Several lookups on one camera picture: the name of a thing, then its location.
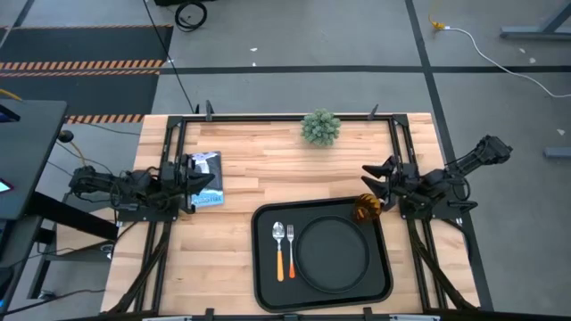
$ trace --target black floor mat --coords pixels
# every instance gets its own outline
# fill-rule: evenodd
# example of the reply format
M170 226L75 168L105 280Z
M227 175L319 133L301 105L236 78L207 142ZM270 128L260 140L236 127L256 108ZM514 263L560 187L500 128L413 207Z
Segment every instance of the black floor mat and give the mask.
M138 122L151 113L158 79L156 70L13 72L0 73L0 87L24 100L68 102L77 116L68 122Z
M172 27L157 30L168 48ZM15 28L0 50L5 70L160 67L165 60L153 26Z

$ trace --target white cable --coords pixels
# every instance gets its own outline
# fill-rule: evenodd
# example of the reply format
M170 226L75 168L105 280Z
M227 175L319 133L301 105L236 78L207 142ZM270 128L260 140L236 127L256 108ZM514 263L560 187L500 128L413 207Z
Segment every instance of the white cable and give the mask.
M461 33L463 33L463 34L465 34L465 35L468 35L468 37L470 37L470 39L472 40L472 45L474 45L474 48L476 49L476 51L478 52L478 54L479 54L480 56L482 56L482 58L486 59L488 62L493 63L494 65L496 65L496 67L500 68L501 70L506 71L506 72L507 72L508 74L510 74L510 75L518 76L518 77L525 78L525 79L527 79L527 80L533 81L537 86L541 87L541 88L542 88L548 95L550 95L551 97L553 97L553 98L571 97L571 94L567 94L567 95L554 95L551 91L549 91L549 90L548 90L544 85L542 85L542 83L540 83L539 81L537 81L537 80L535 80L535 79L533 79L533 78L531 78L531 77L529 77L529 76L522 75L522 74L518 74L518 73L516 73L516 72L512 72L512 71L509 71L509 70L503 68L502 66L500 66L499 63L497 63L497 62L493 61L492 59L488 58L485 54L483 54L483 53L480 51L480 49L478 49L478 46L476 45L476 41L474 40L474 37L472 37L472 35L470 35L469 32L467 32L467 31L465 31L465 30L463 30L463 29L450 28L450 27L448 27L448 26L447 26L446 28L444 28L444 29L441 29L441 30L444 30L444 31L446 31L446 30L458 31L458 32L461 32Z

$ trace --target small green plant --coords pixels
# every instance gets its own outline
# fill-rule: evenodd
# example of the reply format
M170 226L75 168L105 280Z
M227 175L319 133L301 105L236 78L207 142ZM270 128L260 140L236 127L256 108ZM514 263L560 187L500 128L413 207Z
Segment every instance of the small green plant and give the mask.
M302 136L306 141L317 146L331 146L339 137L341 120L332 112L320 109L303 117L302 126Z

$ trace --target round plate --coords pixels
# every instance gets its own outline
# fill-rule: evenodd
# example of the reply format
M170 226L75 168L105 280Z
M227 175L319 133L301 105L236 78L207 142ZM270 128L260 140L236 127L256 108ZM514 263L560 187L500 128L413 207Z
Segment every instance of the round plate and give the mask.
M365 235L351 221L336 216L311 221L300 233L294 257L305 281L327 293L357 286L369 261Z

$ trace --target yellow cable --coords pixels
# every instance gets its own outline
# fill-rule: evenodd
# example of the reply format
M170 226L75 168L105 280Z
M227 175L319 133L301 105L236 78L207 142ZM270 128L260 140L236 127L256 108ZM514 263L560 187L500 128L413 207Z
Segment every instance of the yellow cable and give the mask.
M432 2L432 5L430 6L430 11L428 11L428 21L430 21L430 23L435 29L442 30L446 27L446 25L441 22L432 20L432 12L438 11L439 5L440 5L440 0L434 0L434 2Z
M16 94L13 94L7 90L0 89L0 94L7 95L8 97L12 98L13 100L17 100L19 102L22 101L22 99L19 96L17 96Z
M79 150L79 147L77 145L75 145L73 142L70 142L71 146L73 146L73 148L75 148L76 151L78 151L79 157L81 159L81 162L83 163L83 166L87 166L86 164L86 159L85 157L83 157L83 153Z

